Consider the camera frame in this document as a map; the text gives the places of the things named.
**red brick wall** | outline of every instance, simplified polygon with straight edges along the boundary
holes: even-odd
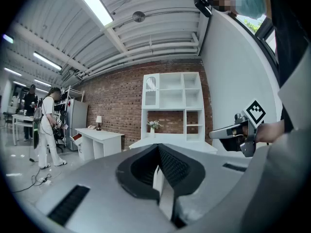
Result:
[[[167,60],[134,65],[81,83],[75,89],[85,91],[84,102],[89,104],[86,124],[96,125],[96,116],[102,116],[102,129],[125,134],[122,138],[122,149],[128,149],[129,145],[140,140],[143,76],[152,73],[187,71],[200,73],[205,109],[206,142],[211,144],[208,137],[208,133],[212,130],[210,95],[204,67],[199,59]],[[166,123],[163,131],[182,133],[182,112],[162,112],[154,119],[164,119],[161,116],[172,122]]]

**person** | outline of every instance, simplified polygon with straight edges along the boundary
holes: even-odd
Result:
[[[299,13],[295,8],[296,5],[290,7],[288,0],[208,0],[208,2],[220,12],[231,11],[253,19],[266,15],[272,19],[281,88],[298,65],[309,44],[308,33],[302,28],[302,23],[296,16],[296,12]],[[292,129],[289,115],[283,108],[281,121],[262,123],[258,126],[256,142],[273,143]],[[243,128],[243,132],[247,135],[247,127]]]
[[[34,84],[30,86],[29,92],[25,95],[24,100],[25,100],[24,115],[27,117],[32,117],[35,112],[35,106],[38,103],[38,96],[35,94]],[[33,131],[29,127],[24,127],[24,134],[25,134],[24,142],[28,141],[29,136],[31,139],[33,139]]]
[[[39,167],[45,169],[50,167],[47,163],[47,143],[50,148],[54,166],[61,166],[67,162],[59,157],[56,151],[56,143],[53,135],[53,127],[56,121],[53,118],[54,101],[60,100],[61,91],[57,87],[52,87],[47,96],[42,101],[42,120],[39,126]]]
[[[15,107],[16,110],[17,110],[18,107],[19,107],[19,102],[20,102],[20,100],[19,100],[19,97],[18,97],[18,93],[15,92],[14,95],[12,96],[11,106]]]

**woman in white outfit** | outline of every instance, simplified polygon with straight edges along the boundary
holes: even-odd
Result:
[[[47,163],[47,143],[50,147],[54,166],[67,164],[67,162],[61,159],[57,154],[56,143],[52,130],[52,125],[56,125],[56,121],[53,118],[55,100],[60,100],[60,89],[52,87],[42,102],[43,116],[39,127],[39,167],[41,169],[51,166],[50,163]]]

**white shelving unit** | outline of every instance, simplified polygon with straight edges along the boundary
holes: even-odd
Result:
[[[130,148],[167,143],[197,151],[217,151],[205,142],[204,103],[198,72],[144,75],[141,107],[141,140]],[[147,133],[148,111],[183,111],[183,134],[155,133],[151,138]],[[187,112],[197,112],[197,123],[187,124]],[[191,133],[192,128],[197,128],[197,133]]]

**floor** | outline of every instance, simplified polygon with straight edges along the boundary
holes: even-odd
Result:
[[[0,165],[11,191],[19,191],[29,187],[32,184],[32,176],[36,175],[39,171],[38,163],[29,161],[29,158],[32,158],[35,161],[38,160],[37,151],[34,150],[32,141],[23,141],[24,136],[22,127],[18,129],[19,141],[17,142],[17,146],[14,146],[12,126],[9,125],[9,127],[4,127],[3,125],[4,121],[1,120]],[[41,177],[46,177],[48,174],[51,174],[52,178],[49,179],[51,183],[48,184],[48,182],[46,182],[39,186],[35,186],[40,184],[37,182],[31,188],[16,193],[17,196],[29,201],[31,204],[35,204],[42,194],[44,194],[51,186],[85,164],[85,162],[79,158],[77,151],[72,152],[69,149],[64,149],[64,153],[61,153],[61,150],[58,149],[57,152],[62,159],[67,161],[67,164],[64,166],[54,166],[51,155],[47,152],[48,162],[51,163],[51,167],[45,170],[40,170],[37,176],[37,180],[39,180]]]

